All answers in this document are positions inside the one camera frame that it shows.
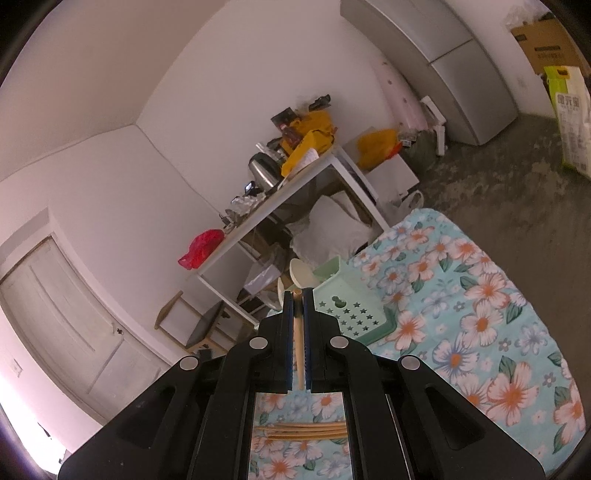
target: floral bedsheet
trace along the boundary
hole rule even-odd
[[[374,354],[421,358],[547,473],[568,458],[585,431],[568,364],[532,305],[456,225],[415,210],[350,264],[397,313]],[[260,394],[255,415],[259,425],[344,421],[340,394],[304,391]],[[255,430],[249,480],[323,478],[352,479],[347,439],[283,442]]]

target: metal screw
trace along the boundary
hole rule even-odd
[[[332,337],[330,344],[335,348],[345,348],[349,344],[349,341],[343,336],[338,336]]]
[[[412,355],[405,356],[402,361],[402,366],[407,370],[418,370],[418,367],[421,366],[421,361]]]
[[[199,365],[199,359],[196,356],[186,356],[179,363],[179,367],[183,370],[195,370]]]
[[[249,342],[249,345],[255,350],[263,350],[267,345],[269,345],[269,342],[267,342],[267,339],[264,337],[254,337]]]

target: cardboard box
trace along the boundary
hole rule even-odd
[[[583,76],[591,76],[591,67],[562,24],[555,18],[511,30],[536,74],[544,67],[579,67]]]

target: concrete floor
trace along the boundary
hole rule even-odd
[[[569,362],[591,422],[591,181],[563,170],[553,119],[523,116],[483,147],[454,144],[421,176],[524,293]]]

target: chopstick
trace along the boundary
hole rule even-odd
[[[343,430],[347,429],[347,424],[344,421],[336,421],[333,423],[280,423],[273,426],[255,426],[257,430],[280,430],[284,432],[299,431],[299,430]]]
[[[294,300],[301,300],[301,290],[294,292]],[[297,384],[299,390],[304,390],[304,319],[298,314],[294,315],[294,342],[295,342],[295,368],[297,369]]]
[[[328,433],[276,433],[276,434],[269,434],[267,438],[269,440],[339,440],[347,438],[348,434],[347,431],[335,431],[335,432],[328,432]]]
[[[255,426],[270,440],[337,440],[347,438],[344,421],[327,423],[283,423],[273,426]]]

